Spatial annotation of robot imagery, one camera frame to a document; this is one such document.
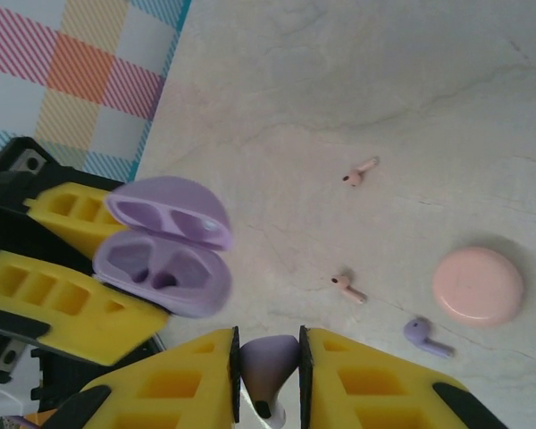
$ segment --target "open earbud case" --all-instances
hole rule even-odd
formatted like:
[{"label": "open earbud case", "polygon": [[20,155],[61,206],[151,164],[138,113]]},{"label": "open earbud case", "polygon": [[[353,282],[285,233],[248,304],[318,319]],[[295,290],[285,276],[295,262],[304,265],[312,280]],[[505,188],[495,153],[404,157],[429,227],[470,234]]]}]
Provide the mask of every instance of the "open earbud case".
[{"label": "open earbud case", "polygon": [[130,230],[105,240],[96,278],[185,317],[219,311],[230,295],[228,266],[214,252],[232,245],[229,219],[204,186],[180,177],[123,185],[105,199]]}]

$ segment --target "table surface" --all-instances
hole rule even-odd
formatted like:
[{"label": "table surface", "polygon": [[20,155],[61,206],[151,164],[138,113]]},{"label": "table surface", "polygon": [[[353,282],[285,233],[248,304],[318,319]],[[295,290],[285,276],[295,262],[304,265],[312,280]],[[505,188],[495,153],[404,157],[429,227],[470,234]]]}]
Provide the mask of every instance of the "table surface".
[{"label": "table surface", "polygon": [[[431,25],[405,4],[193,1],[138,178],[187,177],[226,205],[234,293],[164,338],[324,327],[455,376],[509,427],[536,429],[536,65],[464,5]],[[372,156],[361,187],[341,182]],[[469,328],[437,306],[434,269],[467,245],[522,272],[514,321]],[[331,286],[343,270],[365,304]],[[403,338],[416,315],[454,358]],[[296,374],[281,401],[299,427]],[[246,399],[241,414],[263,427]]]}]

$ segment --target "white marble countertop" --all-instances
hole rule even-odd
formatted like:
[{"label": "white marble countertop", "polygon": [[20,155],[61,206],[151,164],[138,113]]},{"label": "white marble countertop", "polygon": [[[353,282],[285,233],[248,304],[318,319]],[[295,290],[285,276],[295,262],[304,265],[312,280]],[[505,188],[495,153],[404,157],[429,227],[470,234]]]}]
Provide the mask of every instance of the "white marble countertop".
[{"label": "white marble countertop", "polygon": [[[371,156],[380,166],[346,187]],[[171,345],[320,326],[455,376],[509,427],[536,429],[536,0],[193,0],[138,177],[159,174],[215,192],[236,237],[229,305],[173,318]],[[514,321],[468,328],[436,305],[436,264],[468,244],[522,271]],[[331,287],[343,268],[364,305]],[[414,315],[456,357],[406,342]],[[299,427],[296,375],[281,400]],[[245,400],[241,414],[262,427]]]}]

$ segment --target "plaid cloth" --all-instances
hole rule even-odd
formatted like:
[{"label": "plaid cloth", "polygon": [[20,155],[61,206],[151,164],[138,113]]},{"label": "plaid cloth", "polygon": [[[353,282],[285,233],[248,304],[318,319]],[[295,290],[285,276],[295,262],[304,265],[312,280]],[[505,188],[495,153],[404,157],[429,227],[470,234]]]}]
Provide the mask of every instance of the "plaid cloth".
[{"label": "plaid cloth", "polygon": [[0,148],[135,177],[190,0],[0,0]]}]

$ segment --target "wireless earbud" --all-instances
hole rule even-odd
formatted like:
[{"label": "wireless earbud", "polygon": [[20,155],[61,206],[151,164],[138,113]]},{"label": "wireless earbud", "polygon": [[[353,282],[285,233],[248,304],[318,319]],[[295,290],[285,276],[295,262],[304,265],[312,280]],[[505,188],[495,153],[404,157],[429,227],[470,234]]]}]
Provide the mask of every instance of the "wireless earbud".
[{"label": "wireless earbud", "polygon": [[354,170],[343,177],[343,181],[351,186],[358,186],[364,179],[364,172],[371,170],[375,165],[379,163],[379,158],[376,156],[369,161],[365,161],[363,164],[356,167]]},{"label": "wireless earbud", "polygon": [[442,358],[452,358],[455,351],[449,346],[430,340],[430,331],[431,326],[429,325],[429,321],[421,317],[413,319],[403,328],[405,338],[419,349],[423,349]]},{"label": "wireless earbud", "polygon": [[351,288],[351,280],[346,275],[331,277],[331,282],[341,290],[341,293],[357,304],[363,304],[365,302],[365,295]]},{"label": "wireless earbud", "polygon": [[286,423],[278,393],[300,362],[300,345],[292,335],[247,342],[240,348],[240,375],[257,415],[272,429]]}]

